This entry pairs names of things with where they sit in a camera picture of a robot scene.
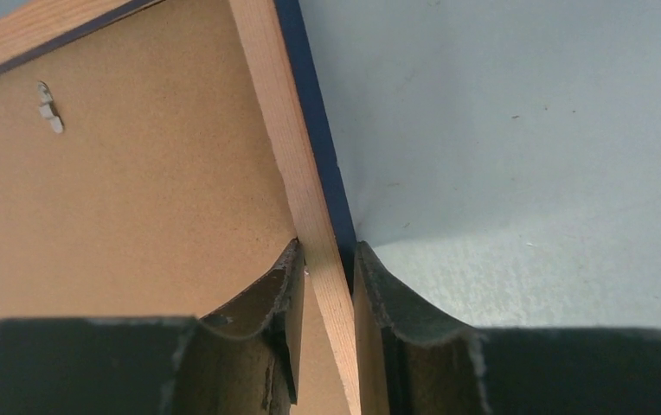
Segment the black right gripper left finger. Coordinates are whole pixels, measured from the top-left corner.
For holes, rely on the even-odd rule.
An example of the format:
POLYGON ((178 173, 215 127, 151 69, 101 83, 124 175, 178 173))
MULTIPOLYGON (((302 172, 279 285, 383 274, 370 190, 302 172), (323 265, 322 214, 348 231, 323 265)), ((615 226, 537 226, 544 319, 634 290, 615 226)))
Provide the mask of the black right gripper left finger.
POLYGON ((0 320, 0 414, 287 414, 304 250, 204 317, 0 320))

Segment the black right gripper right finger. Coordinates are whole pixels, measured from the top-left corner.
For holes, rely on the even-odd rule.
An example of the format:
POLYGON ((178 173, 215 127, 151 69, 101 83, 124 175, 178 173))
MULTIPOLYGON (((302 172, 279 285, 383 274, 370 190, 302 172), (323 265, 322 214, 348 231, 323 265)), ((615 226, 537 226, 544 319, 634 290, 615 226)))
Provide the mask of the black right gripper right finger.
POLYGON ((661 329, 476 328, 356 247, 365 414, 661 414, 661 329))

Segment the brown frame backing board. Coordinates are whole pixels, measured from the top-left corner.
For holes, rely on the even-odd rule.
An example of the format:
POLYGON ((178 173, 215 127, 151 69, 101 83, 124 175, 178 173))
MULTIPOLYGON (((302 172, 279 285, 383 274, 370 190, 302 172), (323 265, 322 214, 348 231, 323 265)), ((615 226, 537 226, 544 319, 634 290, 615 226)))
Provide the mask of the brown frame backing board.
POLYGON ((0 414, 358 414, 273 1, 0 15, 0 414))

